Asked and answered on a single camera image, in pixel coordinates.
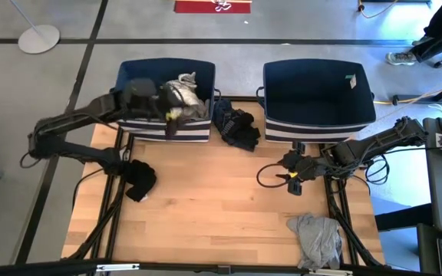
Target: white stand base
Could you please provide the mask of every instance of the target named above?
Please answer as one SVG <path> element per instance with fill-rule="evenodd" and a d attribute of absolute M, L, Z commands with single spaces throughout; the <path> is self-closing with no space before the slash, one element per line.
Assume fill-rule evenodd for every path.
<path fill-rule="evenodd" d="M 27 54 L 40 54 L 51 50 L 58 42 L 61 34 L 51 25 L 35 26 L 38 31 L 29 28 L 18 39 L 18 46 Z"/>

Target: wooden tabletop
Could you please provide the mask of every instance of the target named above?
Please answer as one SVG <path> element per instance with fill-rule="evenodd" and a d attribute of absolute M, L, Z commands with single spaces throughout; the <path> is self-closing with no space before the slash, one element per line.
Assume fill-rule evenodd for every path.
<path fill-rule="evenodd" d="M 257 103 L 233 106 L 250 112 L 256 119 L 253 125 L 264 132 L 263 112 Z M 113 146 L 115 137 L 115 131 L 97 125 L 91 146 Z M 255 152 L 250 153 L 228 146 L 214 127 L 208 143 L 136 140 L 132 158 L 149 163 L 158 180 L 142 202 L 124 196 L 113 259 L 296 266 L 300 259 L 299 241 L 286 222 L 309 212 L 328 216 L 323 178 L 304 182 L 302 196 L 289 194 L 285 186 L 263 188 L 255 178 L 262 166 L 276 163 L 290 147 L 260 138 Z M 318 156 L 317 145 L 307 146 L 305 154 Z M 87 164 L 83 174 L 96 169 L 98 164 Z M 274 177 L 276 173 L 284 170 L 267 169 L 261 180 L 267 184 L 281 182 Z M 97 223 L 106 179 L 104 174 L 98 174 L 82 182 L 63 257 L 75 252 Z M 353 229 L 373 256 L 384 263 L 368 187 L 351 178 L 346 192 Z M 341 236 L 343 258 L 350 263 L 342 230 Z M 104 255 L 105 242 L 106 238 L 100 256 Z"/>

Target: metal bracket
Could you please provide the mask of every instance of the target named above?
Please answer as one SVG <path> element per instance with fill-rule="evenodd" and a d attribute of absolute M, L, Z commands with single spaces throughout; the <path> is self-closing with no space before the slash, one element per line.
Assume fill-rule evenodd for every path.
<path fill-rule="evenodd" d="M 221 274 L 221 275 L 231 274 L 231 266 L 230 265 L 218 265 L 218 274 Z"/>
<path fill-rule="evenodd" d="M 316 270 L 310 270 L 309 274 L 324 275 L 324 276 L 352 276 L 352 271 L 341 271 L 334 269 L 316 269 Z"/>
<path fill-rule="evenodd" d="M 139 264 L 99 264 L 97 272 L 139 270 Z"/>

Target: small label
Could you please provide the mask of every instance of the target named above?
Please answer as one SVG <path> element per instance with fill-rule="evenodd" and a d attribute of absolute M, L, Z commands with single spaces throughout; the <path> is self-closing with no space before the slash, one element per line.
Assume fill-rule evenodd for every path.
<path fill-rule="evenodd" d="M 442 134 L 441 133 L 436 133 L 436 147 L 442 147 Z"/>
<path fill-rule="evenodd" d="M 356 84 L 357 84 L 356 75 L 353 75 L 352 78 L 351 78 L 351 89 L 354 89 Z"/>

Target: blue storage bin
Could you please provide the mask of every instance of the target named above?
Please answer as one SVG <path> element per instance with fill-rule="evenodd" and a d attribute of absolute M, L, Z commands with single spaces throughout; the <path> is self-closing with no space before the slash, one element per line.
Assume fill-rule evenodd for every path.
<path fill-rule="evenodd" d="M 259 91 L 265 89 L 265 96 Z M 257 98 L 266 115 L 266 140 L 337 143 L 376 120 L 361 64 L 298 59 L 264 64 Z"/>
<path fill-rule="evenodd" d="M 210 99 L 209 119 L 186 123 L 178 128 L 169 141 L 207 142 L 211 129 L 214 105 L 215 66 L 206 61 L 182 58 L 154 58 L 138 61 L 125 61 L 120 65 L 115 90 L 124 89 L 126 83 L 137 77 L 150 78 L 157 87 L 167 81 L 176 80 L 180 74 L 196 72 L 196 95 L 202 101 Z M 163 120 L 135 119 L 117 122 L 124 130 L 140 140 L 166 141 L 166 122 Z"/>

